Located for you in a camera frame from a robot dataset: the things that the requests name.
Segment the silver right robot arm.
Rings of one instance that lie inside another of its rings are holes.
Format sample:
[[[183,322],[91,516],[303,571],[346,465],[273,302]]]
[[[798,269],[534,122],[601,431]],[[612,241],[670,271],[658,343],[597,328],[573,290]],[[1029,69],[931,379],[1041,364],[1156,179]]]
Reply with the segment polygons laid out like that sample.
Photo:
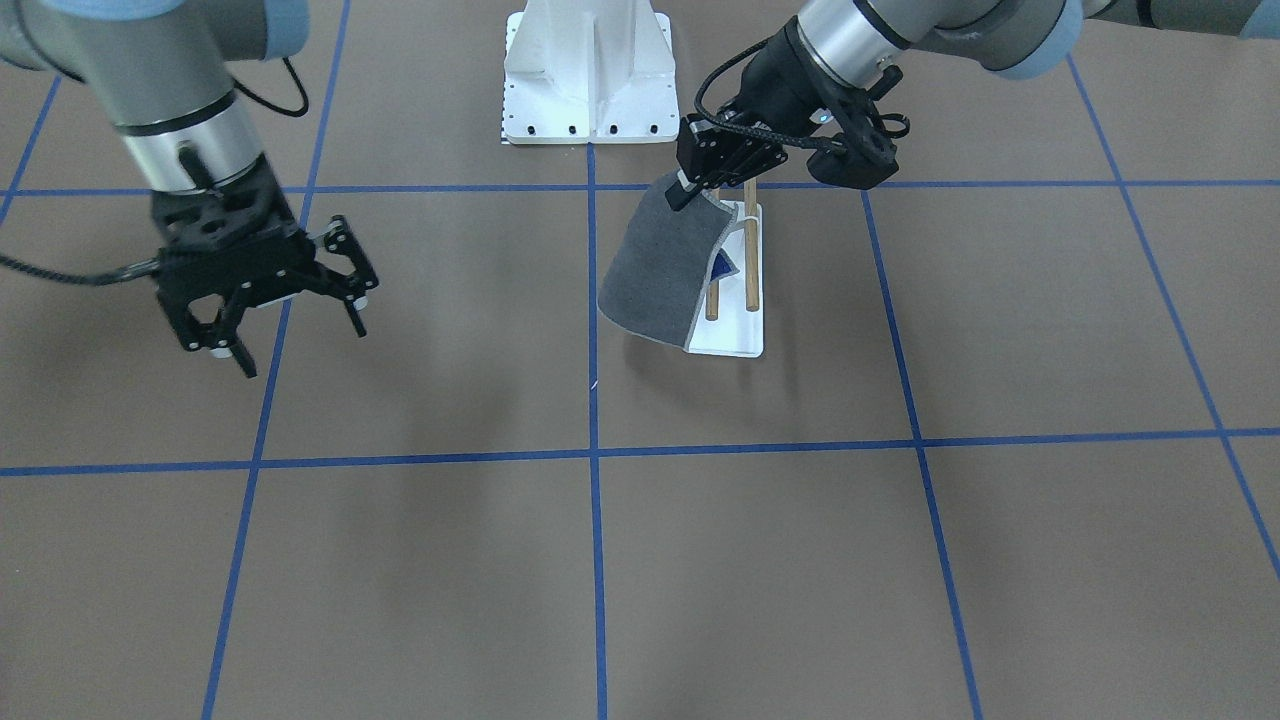
[[[306,1],[5,1],[3,60],[87,86],[150,187],[161,246],[148,260],[70,274],[4,256],[14,272],[102,287],[148,278],[180,346],[257,368],[244,313],[315,293],[357,336],[378,274],[346,218],[298,222],[250,117],[261,102],[232,61],[289,63],[307,42]]]

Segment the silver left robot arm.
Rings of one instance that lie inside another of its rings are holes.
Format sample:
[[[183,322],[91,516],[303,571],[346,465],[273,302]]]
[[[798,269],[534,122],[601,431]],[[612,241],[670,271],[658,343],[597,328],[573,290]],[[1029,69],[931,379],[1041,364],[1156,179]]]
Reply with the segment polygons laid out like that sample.
[[[1275,1],[809,1],[769,38],[724,68],[740,67],[726,104],[692,100],[678,132],[678,169],[660,183],[671,209],[742,184],[808,150],[823,183],[870,190],[899,169],[897,138],[910,123],[877,102],[902,78],[909,50],[966,58],[1005,79],[1056,67],[1088,19],[1238,38],[1276,38]]]

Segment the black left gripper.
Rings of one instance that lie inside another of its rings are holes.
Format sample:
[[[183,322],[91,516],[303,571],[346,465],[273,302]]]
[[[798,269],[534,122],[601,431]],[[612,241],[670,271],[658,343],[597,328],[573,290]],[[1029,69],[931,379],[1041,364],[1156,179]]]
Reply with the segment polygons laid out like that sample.
[[[790,149],[813,154],[838,133],[813,85],[818,70],[850,87],[815,59],[799,20],[713,70],[681,120],[678,168],[664,191],[669,210],[707,204],[707,191],[744,184],[783,164]]]

